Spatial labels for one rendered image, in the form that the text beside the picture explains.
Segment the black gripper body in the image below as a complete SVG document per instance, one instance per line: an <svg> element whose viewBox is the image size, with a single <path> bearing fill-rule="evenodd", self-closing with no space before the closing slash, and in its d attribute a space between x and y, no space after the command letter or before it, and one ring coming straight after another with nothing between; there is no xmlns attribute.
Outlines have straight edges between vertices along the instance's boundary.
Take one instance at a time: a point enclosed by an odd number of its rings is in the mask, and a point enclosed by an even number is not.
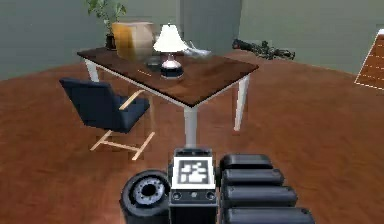
<svg viewBox="0 0 384 224"><path fill-rule="evenodd" d="M125 224L169 224L170 184L161 170L145 170L131 177L119 200Z"/></svg>

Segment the pale grey flat object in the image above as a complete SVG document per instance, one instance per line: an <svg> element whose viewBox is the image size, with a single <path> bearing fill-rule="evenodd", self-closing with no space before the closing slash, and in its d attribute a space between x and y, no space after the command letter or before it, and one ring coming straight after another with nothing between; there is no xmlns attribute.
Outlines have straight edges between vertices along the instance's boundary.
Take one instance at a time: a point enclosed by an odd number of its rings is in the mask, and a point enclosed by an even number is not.
<svg viewBox="0 0 384 224"><path fill-rule="evenodd" d="M209 50L198 49L192 42L186 43L186 46L187 48L183 50L183 53L187 56L207 57L211 55Z"/></svg>

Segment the dark blue wooden-framed chair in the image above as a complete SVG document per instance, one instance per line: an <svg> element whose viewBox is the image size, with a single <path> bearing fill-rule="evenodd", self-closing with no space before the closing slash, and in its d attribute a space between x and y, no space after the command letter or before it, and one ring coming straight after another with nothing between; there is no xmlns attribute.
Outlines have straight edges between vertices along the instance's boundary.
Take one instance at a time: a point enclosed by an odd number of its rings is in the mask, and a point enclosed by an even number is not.
<svg viewBox="0 0 384 224"><path fill-rule="evenodd" d="M122 96L116 94L108 82L64 77L59 83L83 124L106 130L90 151L94 151L100 145L108 145L134 152L133 161L140 157L154 137L154 131L150 132L139 147L108 141L108 138L113 132L129 133L147 111L153 113L152 99L141 97L145 92L144 89L137 90L130 96Z"/></svg>

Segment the small dark flat object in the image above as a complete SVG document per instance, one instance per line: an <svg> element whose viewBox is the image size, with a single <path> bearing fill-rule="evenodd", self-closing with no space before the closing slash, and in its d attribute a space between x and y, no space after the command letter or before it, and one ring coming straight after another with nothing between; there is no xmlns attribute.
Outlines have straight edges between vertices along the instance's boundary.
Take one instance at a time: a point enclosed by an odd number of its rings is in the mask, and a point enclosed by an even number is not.
<svg viewBox="0 0 384 224"><path fill-rule="evenodd" d="M162 59L160 56L151 56L146 60L146 66L148 68L159 68L162 65Z"/></svg>

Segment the black long object on floor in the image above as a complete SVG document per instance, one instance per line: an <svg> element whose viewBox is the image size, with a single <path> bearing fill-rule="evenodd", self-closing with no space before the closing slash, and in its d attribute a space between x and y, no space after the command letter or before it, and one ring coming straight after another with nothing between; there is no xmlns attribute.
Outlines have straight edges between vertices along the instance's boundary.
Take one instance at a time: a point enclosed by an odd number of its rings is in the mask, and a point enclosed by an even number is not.
<svg viewBox="0 0 384 224"><path fill-rule="evenodd" d="M250 51L254 53L257 57L264 58L267 60L273 60L273 59L293 60L296 56L294 51L290 51L287 49L279 49L279 48L270 46L267 41L262 41L260 44L256 44L256 43L248 43L240 39L234 39L232 43L232 48Z"/></svg>

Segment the brown white-lined bed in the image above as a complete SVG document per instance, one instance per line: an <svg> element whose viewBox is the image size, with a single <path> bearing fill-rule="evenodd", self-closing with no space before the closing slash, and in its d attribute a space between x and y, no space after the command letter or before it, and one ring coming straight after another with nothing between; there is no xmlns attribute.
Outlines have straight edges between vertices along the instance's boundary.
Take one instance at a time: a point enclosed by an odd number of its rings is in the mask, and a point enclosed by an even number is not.
<svg viewBox="0 0 384 224"><path fill-rule="evenodd" d="M384 91L384 28L378 30L354 83Z"/></svg>

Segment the white shade table lamp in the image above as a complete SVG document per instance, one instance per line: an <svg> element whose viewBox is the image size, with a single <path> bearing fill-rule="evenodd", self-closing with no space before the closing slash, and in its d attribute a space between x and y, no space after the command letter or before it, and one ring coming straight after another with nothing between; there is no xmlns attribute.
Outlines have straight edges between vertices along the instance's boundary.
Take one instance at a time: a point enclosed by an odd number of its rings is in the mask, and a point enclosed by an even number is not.
<svg viewBox="0 0 384 224"><path fill-rule="evenodd" d="M174 55L187 49L182 41L178 29L174 24L165 24L161 28L153 49L165 53L167 59L161 65L161 76L167 79L179 78L183 75L182 65L175 59Z"/></svg>

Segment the green house plant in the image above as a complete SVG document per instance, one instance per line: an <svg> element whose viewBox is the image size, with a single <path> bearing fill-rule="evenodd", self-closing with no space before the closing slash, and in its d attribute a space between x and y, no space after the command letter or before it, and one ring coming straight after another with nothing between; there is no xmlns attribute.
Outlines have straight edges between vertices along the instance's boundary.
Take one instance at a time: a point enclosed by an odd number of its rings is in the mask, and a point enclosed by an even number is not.
<svg viewBox="0 0 384 224"><path fill-rule="evenodd" d="M126 7L118 0L84 0L89 15L94 14L103 21L106 28L105 47L108 50L115 50L115 38L112 30L112 24L118 22L121 16L127 12Z"/></svg>

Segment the grey room door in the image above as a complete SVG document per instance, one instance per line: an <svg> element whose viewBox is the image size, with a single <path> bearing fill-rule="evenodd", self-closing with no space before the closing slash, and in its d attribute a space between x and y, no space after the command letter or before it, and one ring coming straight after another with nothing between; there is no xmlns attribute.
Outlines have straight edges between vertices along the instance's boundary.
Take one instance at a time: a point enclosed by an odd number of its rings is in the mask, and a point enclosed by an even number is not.
<svg viewBox="0 0 384 224"><path fill-rule="evenodd" d="M225 54L238 37L242 0L180 0L182 37L198 49Z"/></svg>

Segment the brown white-legged table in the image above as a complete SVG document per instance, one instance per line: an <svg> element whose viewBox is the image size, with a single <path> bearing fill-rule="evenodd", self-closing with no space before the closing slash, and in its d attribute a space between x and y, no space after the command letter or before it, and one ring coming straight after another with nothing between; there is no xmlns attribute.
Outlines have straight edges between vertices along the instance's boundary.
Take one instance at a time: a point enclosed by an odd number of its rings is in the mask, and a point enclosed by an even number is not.
<svg viewBox="0 0 384 224"><path fill-rule="evenodd" d="M258 67L223 56L197 59L179 56L183 75L166 79L145 63L120 58L115 51L104 47L82 50L90 79L99 80L99 68L184 109L185 146L194 148L197 140L197 113L200 105L233 85L238 86L234 129L241 128L247 90L252 72Z"/></svg>

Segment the tan cardboard box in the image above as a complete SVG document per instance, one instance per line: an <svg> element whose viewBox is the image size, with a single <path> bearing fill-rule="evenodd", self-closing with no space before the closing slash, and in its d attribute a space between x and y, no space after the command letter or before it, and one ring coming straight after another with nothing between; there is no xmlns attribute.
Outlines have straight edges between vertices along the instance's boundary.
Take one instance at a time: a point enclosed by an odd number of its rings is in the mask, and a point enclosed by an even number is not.
<svg viewBox="0 0 384 224"><path fill-rule="evenodd" d="M139 61L153 53L155 26L152 22L114 22L112 31L120 58Z"/></svg>

